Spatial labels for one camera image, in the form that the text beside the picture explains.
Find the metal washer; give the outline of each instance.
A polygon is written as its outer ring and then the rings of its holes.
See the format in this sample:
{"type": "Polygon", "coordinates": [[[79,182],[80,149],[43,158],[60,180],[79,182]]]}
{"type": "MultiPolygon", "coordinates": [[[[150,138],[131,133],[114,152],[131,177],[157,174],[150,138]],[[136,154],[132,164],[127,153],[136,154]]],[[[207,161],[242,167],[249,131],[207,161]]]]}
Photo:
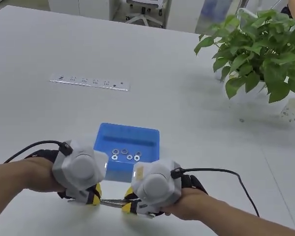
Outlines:
{"type": "Polygon", "coordinates": [[[134,160],[135,160],[135,161],[139,161],[139,160],[140,160],[140,156],[139,156],[139,155],[135,155],[135,156],[134,156],[134,160]]]}
{"type": "Polygon", "coordinates": [[[118,155],[119,154],[119,150],[118,149],[113,149],[112,150],[112,154],[113,155],[118,155]]]}
{"type": "Polygon", "coordinates": [[[117,155],[112,155],[112,159],[113,159],[114,161],[116,161],[116,160],[118,159],[118,156],[117,156],[117,155]]]}

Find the white cabinet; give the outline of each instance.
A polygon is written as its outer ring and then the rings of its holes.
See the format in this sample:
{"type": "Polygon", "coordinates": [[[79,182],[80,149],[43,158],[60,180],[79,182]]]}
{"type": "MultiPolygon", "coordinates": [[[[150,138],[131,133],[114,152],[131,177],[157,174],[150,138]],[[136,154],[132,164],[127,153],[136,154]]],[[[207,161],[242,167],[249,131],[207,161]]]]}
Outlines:
{"type": "Polygon", "coordinates": [[[79,3],[81,16],[111,21],[120,0],[79,0],[79,3]]]}
{"type": "Polygon", "coordinates": [[[52,12],[80,15],[79,0],[48,0],[52,12]]]}
{"type": "Polygon", "coordinates": [[[120,0],[49,0],[50,10],[77,16],[112,20],[120,0]]]}

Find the velcro strap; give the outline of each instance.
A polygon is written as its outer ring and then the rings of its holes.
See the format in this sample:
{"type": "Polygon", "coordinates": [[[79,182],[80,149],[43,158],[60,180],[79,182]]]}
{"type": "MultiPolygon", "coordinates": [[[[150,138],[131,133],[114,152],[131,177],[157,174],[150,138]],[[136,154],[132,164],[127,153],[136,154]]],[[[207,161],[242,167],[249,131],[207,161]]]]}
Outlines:
{"type": "Polygon", "coordinates": [[[55,162],[57,156],[58,156],[59,150],[38,150],[33,152],[32,154],[28,155],[26,158],[30,158],[30,157],[43,157],[49,161],[51,161],[52,163],[55,162]]]}
{"type": "Polygon", "coordinates": [[[196,188],[207,194],[207,191],[197,179],[197,177],[193,175],[183,175],[181,177],[181,188],[196,188]]]}

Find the potted plant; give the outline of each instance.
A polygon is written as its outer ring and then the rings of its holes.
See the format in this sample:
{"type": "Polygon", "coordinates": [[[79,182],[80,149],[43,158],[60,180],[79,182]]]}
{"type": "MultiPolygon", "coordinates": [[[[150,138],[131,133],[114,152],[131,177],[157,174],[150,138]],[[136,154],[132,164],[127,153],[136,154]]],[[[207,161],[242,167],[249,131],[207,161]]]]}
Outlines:
{"type": "Polygon", "coordinates": [[[218,47],[213,71],[222,70],[229,99],[240,88],[249,93],[263,83],[269,103],[280,101],[295,92],[295,20],[275,10],[260,11],[256,17],[242,12],[240,17],[230,15],[213,24],[212,36],[200,35],[194,51],[197,55],[203,47],[218,47]]]}

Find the electrical outlet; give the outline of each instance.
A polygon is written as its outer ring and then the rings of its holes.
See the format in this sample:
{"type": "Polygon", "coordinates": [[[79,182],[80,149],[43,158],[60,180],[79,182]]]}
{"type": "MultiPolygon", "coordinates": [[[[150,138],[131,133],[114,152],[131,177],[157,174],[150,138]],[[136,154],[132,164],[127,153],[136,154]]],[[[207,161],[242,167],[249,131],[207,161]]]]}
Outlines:
{"type": "Polygon", "coordinates": [[[115,80],[103,80],[103,79],[93,79],[78,76],[66,76],[62,74],[53,74],[50,78],[50,82],[70,84],[70,85],[80,85],[94,88],[102,89],[114,89],[121,91],[129,91],[130,84],[127,81],[115,81],[115,80]]]}

